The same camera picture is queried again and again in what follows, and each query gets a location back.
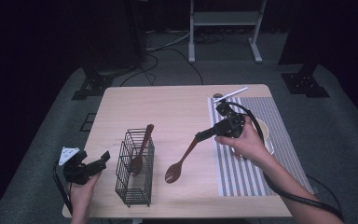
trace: gray carpet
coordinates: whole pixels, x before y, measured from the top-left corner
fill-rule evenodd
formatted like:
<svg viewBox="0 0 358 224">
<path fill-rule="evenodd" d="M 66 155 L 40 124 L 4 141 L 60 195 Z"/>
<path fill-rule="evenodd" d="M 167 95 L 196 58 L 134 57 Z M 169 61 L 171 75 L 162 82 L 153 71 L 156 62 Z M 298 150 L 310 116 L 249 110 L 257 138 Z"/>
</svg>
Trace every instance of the gray carpet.
<svg viewBox="0 0 358 224">
<path fill-rule="evenodd" d="M 148 47 L 156 47 L 177 35 L 150 35 Z M 209 45 L 196 45 L 196 63 L 204 85 L 254 84 L 269 86 L 284 125 L 306 174 L 322 181 L 337 195 L 346 223 L 358 223 L 358 110 L 340 88 L 333 74 L 318 66 L 314 76 L 330 98 L 291 95 L 281 73 L 296 72 L 299 65 L 278 65 L 286 34 L 260 34 L 257 45 L 264 62 L 255 64 L 243 35 L 225 35 Z M 176 45 L 187 56 L 187 45 Z M 201 79 L 184 57 L 173 50 L 151 53 L 157 66 L 148 73 L 127 80 L 124 86 L 200 85 Z M 148 56 L 144 69 L 155 64 Z M 116 77 L 120 86 L 128 77 Z M 69 223 L 62 217 L 62 198 L 52 178 L 53 163 L 62 147 L 84 148 L 88 134 L 80 127 L 88 113 L 97 112 L 101 96 L 72 101 L 85 79 L 82 69 L 68 79 L 52 105 L 21 166 L 0 202 L 0 223 Z M 330 194 L 310 181 L 317 196 L 336 206 Z M 168 221 L 147 220 L 147 223 Z M 295 223 L 289 218 L 252 218 L 236 220 L 193 220 L 189 223 Z M 129 220 L 92 219 L 90 223 L 130 223 Z"/>
</svg>

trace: black wire basket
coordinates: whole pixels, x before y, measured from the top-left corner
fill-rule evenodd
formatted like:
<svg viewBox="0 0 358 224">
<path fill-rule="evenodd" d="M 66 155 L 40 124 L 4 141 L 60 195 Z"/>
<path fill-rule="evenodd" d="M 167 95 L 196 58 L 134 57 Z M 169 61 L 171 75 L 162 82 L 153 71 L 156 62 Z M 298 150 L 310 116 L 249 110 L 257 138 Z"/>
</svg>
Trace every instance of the black wire basket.
<svg viewBox="0 0 358 224">
<path fill-rule="evenodd" d="M 136 175 L 130 172 L 131 160 L 139 154 L 144 137 L 145 129 L 128 129 L 121 142 L 116 169 L 116 193 L 128 207 L 133 204 L 150 206 L 151 203 L 155 150 L 151 137 L 142 153 L 142 170 Z"/>
</svg>

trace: dark background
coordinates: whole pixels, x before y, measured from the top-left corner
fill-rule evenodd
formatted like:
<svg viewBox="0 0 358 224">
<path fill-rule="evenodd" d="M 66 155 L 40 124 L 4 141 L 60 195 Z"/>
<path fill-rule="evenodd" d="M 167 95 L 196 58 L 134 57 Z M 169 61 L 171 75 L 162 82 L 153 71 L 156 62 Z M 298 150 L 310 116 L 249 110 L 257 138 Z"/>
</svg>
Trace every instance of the dark background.
<svg viewBox="0 0 358 224">
<path fill-rule="evenodd" d="M 254 1 L 196 2 L 199 9 L 205 10 L 257 7 Z M 88 10 L 81 13 L 89 16 L 83 23 L 79 18 L 84 17 L 76 16 L 80 12 L 75 7 L 82 4 L 86 7 L 81 8 Z M 142 60 L 142 52 L 137 52 L 139 45 L 134 45 L 139 39 L 128 43 L 133 49 L 123 50 L 124 47 L 117 45 L 122 44 L 120 41 L 104 42 L 106 39 L 101 35 L 86 35 L 85 38 L 82 24 L 101 31 L 109 24 L 117 26 L 115 21 L 127 26 L 105 30 L 106 35 L 111 35 L 110 40 L 133 34 L 126 33 L 125 29 L 130 29 L 130 21 L 119 16 L 125 14 L 122 1 L 105 0 L 101 4 L 106 5 L 91 6 L 86 0 L 0 0 L 0 198 L 62 85 L 78 67 L 101 63 L 126 67 Z M 139 6 L 142 28 L 158 31 L 187 29 L 188 6 L 189 1 L 150 0 L 142 3 Z M 96 7 L 109 10 L 95 15 L 92 9 Z M 98 18 L 109 12 L 112 17 L 106 20 L 110 23 L 99 27 L 101 21 Z M 289 28 L 280 64 L 304 63 L 313 52 L 318 62 L 336 75 L 358 107 L 357 1 L 268 1 L 262 32 L 286 32 Z M 118 62 L 115 52 L 121 50 L 129 55 L 127 60 Z"/>
</svg>

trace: gray striped mat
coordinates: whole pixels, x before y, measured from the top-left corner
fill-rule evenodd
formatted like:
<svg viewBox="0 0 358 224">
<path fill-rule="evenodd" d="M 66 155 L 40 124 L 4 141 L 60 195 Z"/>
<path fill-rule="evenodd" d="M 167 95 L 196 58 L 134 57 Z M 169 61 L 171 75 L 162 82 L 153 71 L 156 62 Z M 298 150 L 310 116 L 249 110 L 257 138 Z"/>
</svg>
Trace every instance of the gray striped mat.
<svg viewBox="0 0 358 224">
<path fill-rule="evenodd" d="M 208 99 L 211 126 L 222 117 L 215 110 L 214 98 Z M 269 128 L 268 150 L 274 151 L 275 158 L 294 176 L 307 190 L 312 192 L 295 149 L 287 133 L 281 115 L 272 97 L 231 98 L 231 102 L 243 105 L 252 111 L 258 119 L 263 120 Z M 243 113 L 239 108 L 232 108 Z M 276 195 L 264 180 L 262 171 L 246 160 L 237 160 L 230 147 L 213 141 L 218 188 L 220 196 L 266 196 Z"/>
</svg>

